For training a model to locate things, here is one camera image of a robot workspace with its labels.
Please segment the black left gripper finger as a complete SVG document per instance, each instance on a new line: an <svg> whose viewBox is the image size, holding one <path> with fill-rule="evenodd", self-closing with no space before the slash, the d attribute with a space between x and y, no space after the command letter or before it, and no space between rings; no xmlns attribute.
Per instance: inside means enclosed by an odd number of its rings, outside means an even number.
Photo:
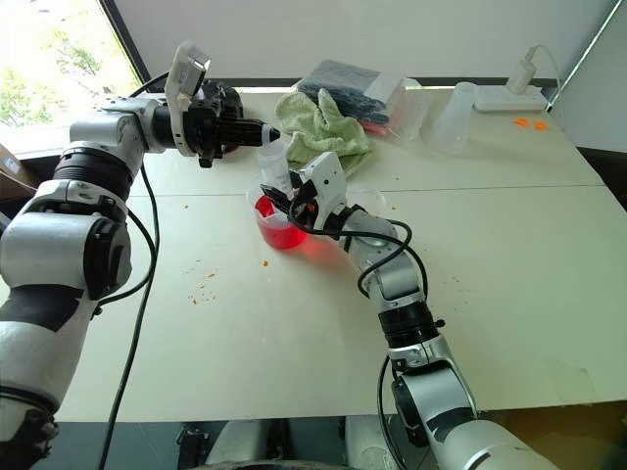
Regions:
<svg viewBox="0 0 627 470"><path fill-rule="evenodd" d="M280 133L277 128L255 118L222 119L219 128L222 134Z"/></svg>
<svg viewBox="0 0 627 470"><path fill-rule="evenodd" d="M280 138L279 132L271 132L267 136L261 133L254 134L230 134L221 137L221 145L225 147L262 147L265 144Z"/></svg>

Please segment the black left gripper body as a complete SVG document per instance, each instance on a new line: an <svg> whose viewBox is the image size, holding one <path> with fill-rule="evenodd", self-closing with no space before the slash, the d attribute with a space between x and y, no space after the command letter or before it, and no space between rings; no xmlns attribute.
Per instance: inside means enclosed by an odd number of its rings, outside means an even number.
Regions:
<svg viewBox="0 0 627 470"><path fill-rule="evenodd" d="M204 80L183 117L183 130L188 147L198 156L201 168L211 168L214 159L234 152L238 144L219 136L220 121L244 116L241 97L226 84Z"/></svg>

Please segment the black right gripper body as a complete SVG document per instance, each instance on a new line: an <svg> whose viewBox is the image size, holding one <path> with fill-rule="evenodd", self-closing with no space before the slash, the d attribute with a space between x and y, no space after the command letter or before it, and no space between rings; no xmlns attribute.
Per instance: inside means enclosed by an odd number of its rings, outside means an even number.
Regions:
<svg viewBox="0 0 627 470"><path fill-rule="evenodd" d="M295 193L288 209L288 219L303 231L312 231L318 216L317 191L311 181L304 183Z"/></svg>

